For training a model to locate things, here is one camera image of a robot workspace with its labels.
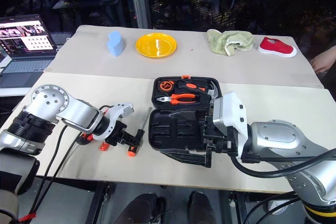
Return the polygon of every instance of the blue sponge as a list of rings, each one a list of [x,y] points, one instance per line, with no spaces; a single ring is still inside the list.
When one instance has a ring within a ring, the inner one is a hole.
[[[114,56],[118,56],[124,50],[124,44],[121,39],[121,34],[118,31],[109,33],[109,41],[107,42],[107,48]]]

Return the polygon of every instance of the laptop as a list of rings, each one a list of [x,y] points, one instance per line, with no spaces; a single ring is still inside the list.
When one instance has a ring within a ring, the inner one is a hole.
[[[37,14],[0,18],[0,45],[12,59],[0,73],[1,88],[32,87],[57,52]]]

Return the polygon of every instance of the red cable tie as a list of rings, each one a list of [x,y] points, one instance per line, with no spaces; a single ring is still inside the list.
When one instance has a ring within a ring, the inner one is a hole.
[[[36,217],[36,213],[33,212],[30,215],[23,216],[21,219],[19,219],[19,222],[26,221],[26,220],[31,220],[31,219],[34,219],[35,217]]]

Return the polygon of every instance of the yellow plate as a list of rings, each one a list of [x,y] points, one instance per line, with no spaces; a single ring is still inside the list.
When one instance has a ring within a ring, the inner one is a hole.
[[[140,37],[135,44],[138,52],[150,58],[171,55],[177,47],[176,40],[163,33],[151,33]]]

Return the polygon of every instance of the person's leg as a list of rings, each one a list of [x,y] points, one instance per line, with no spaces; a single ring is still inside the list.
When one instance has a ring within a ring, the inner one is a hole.
[[[115,224],[149,223],[156,208],[156,194],[141,194],[121,212]]]
[[[206,195],[199,191],[191,193],[188,203],[189,224],[216,224],[211,203]]]

